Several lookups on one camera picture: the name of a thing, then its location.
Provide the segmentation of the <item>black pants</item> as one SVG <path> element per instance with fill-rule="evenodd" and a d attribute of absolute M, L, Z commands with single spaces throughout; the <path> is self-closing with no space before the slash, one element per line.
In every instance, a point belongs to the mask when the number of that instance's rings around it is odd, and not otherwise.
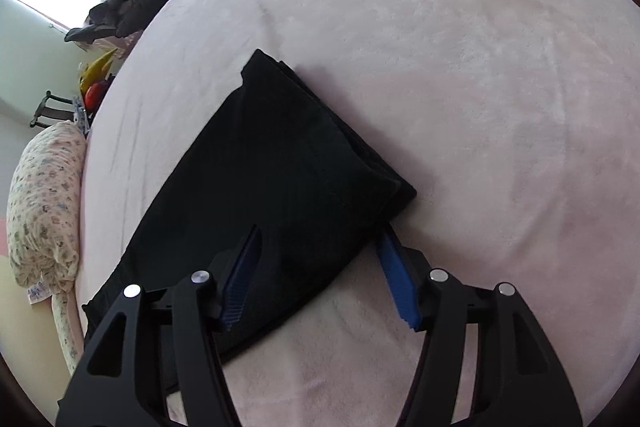
<path fill-rule="evenodd" d="M 241 78 L 85 304 L 90 331 L 127 285 L 155 291 L 220 270 L 257 230 L 262 254 L 243 313 L 217 339 L 230 362 L 322 293 L 416 198 L 288 65 L 256 51 Z"/>

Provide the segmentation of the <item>floral pillow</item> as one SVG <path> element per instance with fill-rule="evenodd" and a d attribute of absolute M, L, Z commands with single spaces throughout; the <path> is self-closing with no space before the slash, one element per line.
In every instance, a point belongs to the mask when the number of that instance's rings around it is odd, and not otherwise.
<path fill-rule="evenodd" d="M 29 302 L 49 299 L 63 358 L 73 372 L 82 355 L 75 303 L 80 263 L 80 186 L 87 141 L 61 121 L 26 145 L 6 206 L 9 264 Z"/>

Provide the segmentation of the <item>black chair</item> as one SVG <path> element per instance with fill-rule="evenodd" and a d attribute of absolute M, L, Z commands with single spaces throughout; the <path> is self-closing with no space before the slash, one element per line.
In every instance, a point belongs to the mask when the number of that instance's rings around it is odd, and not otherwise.
<path fill-rule="evenodd" d="M 32 115 L 29 127 L 44 129 L 50 127 L 50 124 L 44 122 L 45 120 L 73 121 L 74 118 L 74 102 L 70 98 L 57 96 L 48 90 Z"/>

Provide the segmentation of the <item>pink bed sheet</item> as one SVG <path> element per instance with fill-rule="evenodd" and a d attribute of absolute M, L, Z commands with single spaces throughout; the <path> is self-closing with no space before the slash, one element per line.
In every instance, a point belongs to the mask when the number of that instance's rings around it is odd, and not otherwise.
<path fill-rule="evenodd" d="M 258 49 L 416 188 L 406 245 L 521 291 L 595 419 L 639 353 L 638 6 L 170 0 L 92 126 L 78 303 Z"/>

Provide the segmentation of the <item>yellow red toy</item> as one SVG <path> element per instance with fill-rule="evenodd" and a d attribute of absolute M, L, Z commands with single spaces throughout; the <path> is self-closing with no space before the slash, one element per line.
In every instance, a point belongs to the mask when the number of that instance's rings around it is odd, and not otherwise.
<path fill-rule="evenodd" d="M 89 94 L 89 92 L 95 84 L 106 79 L 117 51 L 117 48 L 113 48 L 103 53 L 92 63 L 81 69 L 81 72 L 79 73 L 78 89 L 86 109 L 93 110 L 94 106 L 96 106 L 96 102 L 92 101 L 94 95 Z"/>

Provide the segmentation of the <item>dark clothes pile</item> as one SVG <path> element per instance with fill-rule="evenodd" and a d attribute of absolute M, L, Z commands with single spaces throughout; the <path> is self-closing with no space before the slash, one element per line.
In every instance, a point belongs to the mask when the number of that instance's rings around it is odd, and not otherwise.
<path fill-rule="evenodd" d="M 88 14 L 85 25 L 66 32 L 65 42 L 94 43 L 126 38 L 149 26 L 168 0 L 104 0 Z"/>

